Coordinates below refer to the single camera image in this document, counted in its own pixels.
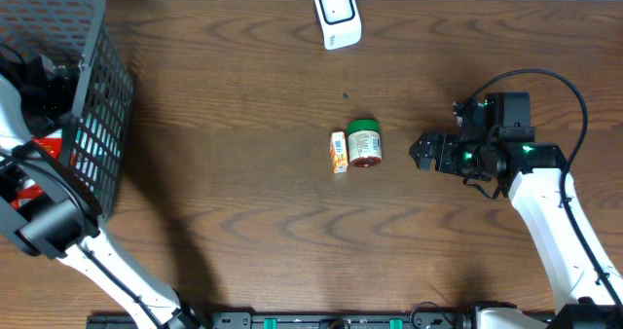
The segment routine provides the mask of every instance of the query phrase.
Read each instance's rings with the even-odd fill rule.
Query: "wooden table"
[[[327,52],[312,0],[108,1],[137,89],[110,228],[202,309],[552,310],[509,201],[418,171],[407,154],[423,130],[455,130],[453,101],[523,67],[584,92],[590,131],[572,172],[622,269],[623,3],[358,0],[361,42]],[[537,140],[569,152],[580,112],[568,89],[521,76],[491,88],[502,90],[530,91]],[[333,174],[329,133],[371,116],[383,163]],[[0,253],[2,328],[84,328],[92,312],[121,310],[58,262],[5,240]]]

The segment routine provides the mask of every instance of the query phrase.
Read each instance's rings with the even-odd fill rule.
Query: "cable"
[[[548,75],[548,76],[554,77],[555,79],[567,85],[567,87],[571,89],[573,94],[575,94],[575,97],[577,97],[577,101],[582,111],[582,130],[580,131],[580,135],[577,139],[577,143],[575,144],[575,147],[571,151],[571,154],[568,156],[567,163],[565,164],[565,167],[563,167],[563,170],[561,172],[561,180],[560,180],[560,187],[559,187],[561,201],[562,201],[563,207],[565,208],[565,212],[567,213],[567,218],[569,222],[571,223],[573,230],[575,231],[575,235],[579,239],[580,244],[582,244],[582,248],[584,248],[584,252],[586,253],[586,256],[588,256],[589,260],[591,261],[591,264],[595,268],[595,272],[597,273],[598,280],[604,285],[608,294],[612,298],[612,301],[614,302],[615,305],[619,307],[619,310],[620,310],[620,307],[623,305],[621,303],[621,299],[619,298],[618,294],[614,290],[614,287],[612,287],[612,284],[610,283],[610,281],[607,279],[607,274],[602,269],[602,266],[600,265],[599,261],[597,261],[597,257],[591,250],[591,247],[588,244],[588,241],[586,241],[586,238],[584,237],[584,235],[582,235],[582,231],[580,230],[580,227],[577,224],[577,221],[575,220],[575,216],[573,215],[571,206],[568,204],[570,200],[567,196],[565,182],[567,181],[567,175],[569,171],[571,170],[571,164],[573,164],[573,160],[575,159],[577,152],[580,150],[580,147],[582,146],[582,142],[584,142],[584,137],[586,136],[586,131],[588,128],[588,111],[586,110],[586,103],[584,102],[584,97],[582,97],[582,94],[580,93],[580,91],[571,81],[569,81],[567,78],[563,77],[562,75],[556,72],[543,70],[543,69],[521,69],[521,70],[506,72],[506,73],[496,76],[495,78],[490,80],[488,83],[486,83],[484,86],[476,90],[472,95],[470,95],[465,101],[465,103],[472,101],[476,96],[478,96],[480,92],[482,92],[484,89],[494,84],[495,82],[501,79],[504,79],[506,77],[522,75],[522,74],[542,74],[542,75]]]
[[[7,51],[11,52],[13,55],[17,56],[19,59],[19,62],[21,62],[22,65],[26,64],[26,60],[24,60],[23,56],[21,56],[21,54],[18,51],[16,51],[13,47],[9,46],[8,44],[4,42],[0,42],[0,47],[6,49]]]
[[[45,175],[46,177],[52,179],[66,194],[67,197],[69,198],[69,200],[71,201],[71,203],[74,205],[74,207],[76,207],[76,209],[80,212],[80,216],[81,218],[79,219],[79,223],[80,223],[80,229],[82,231],[82,234],[80,235],[80,238],[82,238],[84,236],[84,233],[87,229],[87,220],[85,217],[87,215],[87,212],[85,211],[84,207],[82,206],[81,203],[78,202],[78,199],[76,198],[76,195],[73,193],[73,191],[71,190],[71,188],[69,187],[69,185],[63,181],[62,179],[56,177],[55,175],[47,172],[46,170],[44,170],[43,168],[35,165],[35,164],[29,164],[27,162],[25,162],[22,159],[18,159],[12,155],[9,154],[5,154],[3,152],[0,151],[0,157],[4,158],[5,160],[8,160],[10,162],[14,162],[16,164],[19,165],[23,165],[25,167],[28,167],[32,170],[36,170],[37,172]]]
[[[97,258],[90,252],[85,250],[80,244],[77,244],[78,249],[80,249],[80,251],[82,251],[82,253],[85,255],[85,257],[87,257],[91,262],[93,262],[93,264],[113,283],[115,284],[115,286],[117,286],[119,289],[121,289],[121,291],[123,291],[124,293],[126,293],[126,295],[128,295],[137,305],[140,306],[140,308],[145,312],[145,315],[147,315],[147,317],[152,321],[152,323],[154,323],[154,325],[156,326],[157,329],[164,329],[163,325],[160,323],[160,321],[154,316],[154,314],[149,311],[149,308],[147,307],[147,305],[145,305],[145,303],[143,303],[143,301],[141,300],[141,298],[139,296],[136,296],[131,290],[129,290],[125,284],[123,284],[122,282],[120,282],[113,274],[110,273],[110,271],[108,271],[106,269],[106,267],[104,267],[104,265],[102,265],[99,260],[97,260]]]
[[[439,306],[437,304],[435,304],[433,302],[430,302],[430,301],[424,301],[424,302],[420,302],[419,304],[417,304],[413,308],[413,310],[411,311],[411,314],[409,314],[409,324],[411,324],[415,329],[420,329],[420,327],[418,325],[416,325],[416,322],[415,322],[414,319],[415,319],[416,313],[418,313],[418,310],[420,309],[420,307],[422,305],[432,305],[432,306],[434,306],[435,308],[437,308],[437,310],[439,311],[441,316],[443,316],[444,319],[448,322],[448,324],[450,324],[451,327],[453,327],[453,328],[456,327],[455,323],[452,320],[450,320],[450,318],[448,318],[448,316],[443,311],[441,311],[441,308],[439,308]]]

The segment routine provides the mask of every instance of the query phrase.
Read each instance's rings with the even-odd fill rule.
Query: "white label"
[[[381,136],[373,130],[360,130],[348,136],[349,162],[359,158],[381,156]]]

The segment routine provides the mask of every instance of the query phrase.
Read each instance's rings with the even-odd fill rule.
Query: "basket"
[[[105,0],[0,0],[0,40],[29,60],[78,65],[80,78],[60,162],[110,218],[134,102],[130,76],[104,25]],[[4,57],[15,58],[0,49]]]

